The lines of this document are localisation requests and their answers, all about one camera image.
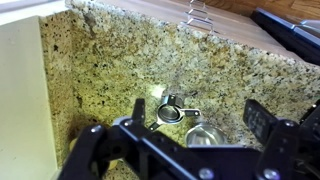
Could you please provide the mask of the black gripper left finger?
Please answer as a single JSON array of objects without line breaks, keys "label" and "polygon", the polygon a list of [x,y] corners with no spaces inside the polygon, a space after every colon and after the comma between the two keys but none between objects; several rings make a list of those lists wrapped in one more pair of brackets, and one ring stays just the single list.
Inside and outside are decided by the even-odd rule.
[{"label": "black gripper left finger", "polygon": [[132,119],[139,124],[144,124],[145,122],[145,100],[137,99],[134,104],[134,109],[132,113]]}]

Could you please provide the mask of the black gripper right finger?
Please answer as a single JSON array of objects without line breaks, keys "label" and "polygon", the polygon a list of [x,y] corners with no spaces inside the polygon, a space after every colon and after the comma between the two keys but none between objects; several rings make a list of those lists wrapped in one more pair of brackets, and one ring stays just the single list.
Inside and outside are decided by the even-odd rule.
[{"label": "black gripper right finger", "polygon": [[265,145],[278,119],[254,99],[245,102],[243,121],[256,139]]}]

